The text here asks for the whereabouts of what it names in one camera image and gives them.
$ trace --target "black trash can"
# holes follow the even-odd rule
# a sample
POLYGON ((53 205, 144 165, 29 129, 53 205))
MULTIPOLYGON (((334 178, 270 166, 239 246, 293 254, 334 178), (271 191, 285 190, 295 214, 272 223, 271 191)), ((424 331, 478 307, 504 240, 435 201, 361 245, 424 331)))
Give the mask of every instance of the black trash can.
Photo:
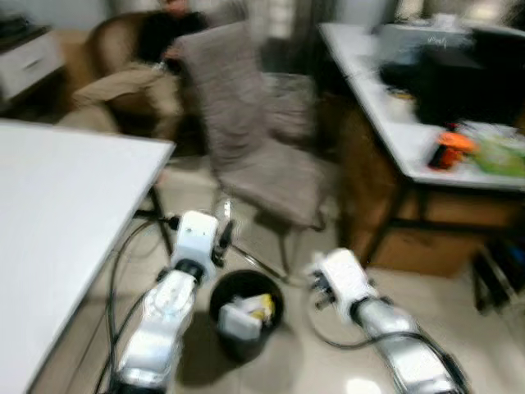
POLYGON ((238 363, 246 363, 261 354, 268 338, 281 323, 284 309, 284 298, 277 284, 262 273, 246 269, 229 273, 217 283, 210 300, 209 313, 210 318, 215 323, 215 331, 219 337, 221 348, 230 359, 238 363), (235 296, 248 298, 261 294, 269 294, 272 297, 275 313, 271 323, 262 326, 259 339, 242 341, 219 331, 217 323, 219 310, 223 305, 230 303, 235 296))

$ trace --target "gray chair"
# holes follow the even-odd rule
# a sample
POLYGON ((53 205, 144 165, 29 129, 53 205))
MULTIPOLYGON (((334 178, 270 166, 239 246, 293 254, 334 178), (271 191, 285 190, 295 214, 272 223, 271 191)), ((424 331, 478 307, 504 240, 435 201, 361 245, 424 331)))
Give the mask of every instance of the gray chair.
POLYGON ((294 110, 289 116, 273 116, 282 95, 268 94, 245 22, 187 35, 177 43, 197 90, 221 190, 296 229, 323 229, 319 209, 326 195, 326 165, 275 138, 311 134, 311 113, 301 103, 289 103, 294 110))

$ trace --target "person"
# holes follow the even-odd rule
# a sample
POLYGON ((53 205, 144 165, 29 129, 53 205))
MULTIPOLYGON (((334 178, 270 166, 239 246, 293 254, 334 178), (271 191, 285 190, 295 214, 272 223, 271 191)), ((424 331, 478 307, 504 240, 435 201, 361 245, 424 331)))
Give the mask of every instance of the person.
POLYGON ((178 94, 180 54, 175 41, 206 26, 199 13, 189 11, 188 0, 162 0, 162 10, 144 21, 135 60, 78 90, 73 99, 82 108, 143 91, 158 117, 153 137, 173 140, 183 112, 178 94))

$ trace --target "white floor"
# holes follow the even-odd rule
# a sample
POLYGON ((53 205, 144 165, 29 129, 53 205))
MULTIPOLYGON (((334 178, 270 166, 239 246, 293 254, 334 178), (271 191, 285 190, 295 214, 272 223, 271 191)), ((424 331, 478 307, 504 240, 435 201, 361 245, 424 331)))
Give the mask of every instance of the white floor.
MULTIPOLYGON (((187 209, 209 210, 215 184, 205 163, 185 160, 173 167, 162 182, 166 210, 182 213, 187 209)), ((251 212, 239 205, 237 211, 251 212)), ((253 237, 258 245, 273 242, 267 228, 255 228, 245 216, 243 238, 253 237)), ((294 261, 298 272, 308 262, 312 250, 328 251, 336 246, 333 227, 324 233, 308 233, 294 261)), ((147 289, 167 262, 156 230, 146 232, 133 245, 130 259, 121 270, 117 315, 122 318, 135 297, 147 289)), ((230 252, 223 273, 252 268, 230 252)), ((377 288, 413 314, 422 327, 463 366, 476 393, 525 392, 525 357, 497 314, 480 316, 473 307, 470 283, 465 278, 444 280, 408 273, 374 269, 370 276, 377 288)), ((199 293, 194 322, 185 336, 185 354, 180 363, 179 392, 228 394, 333 393, 389 394, 394 392, 389 371, 373 348, 348 352, 320 342, 304 321, 304 298, 300 289, 283 286, 284 323, 267 344, 264 353, 250 364, 237 367, 221 353, 207 309, 212 285, 199 293)), ((55 365, 74 365, 66 379, 47 373, 35 392, 91 393, 107 354, 107 338, 100 311, 103 309, 107 273, 94 285, 66 336, 65 345, 52 360, 55 365), (96 329, 89 335, 89 328, 96 329), (87 352, 73 356, 72 349, 89 342, 87 352)), ((339 341, 357 341, 356 328, 343 328, 328 308, 314 317, 319 329, 339 341)), ((518 319, 508 319, 515 335, 525 332, 518 319)))

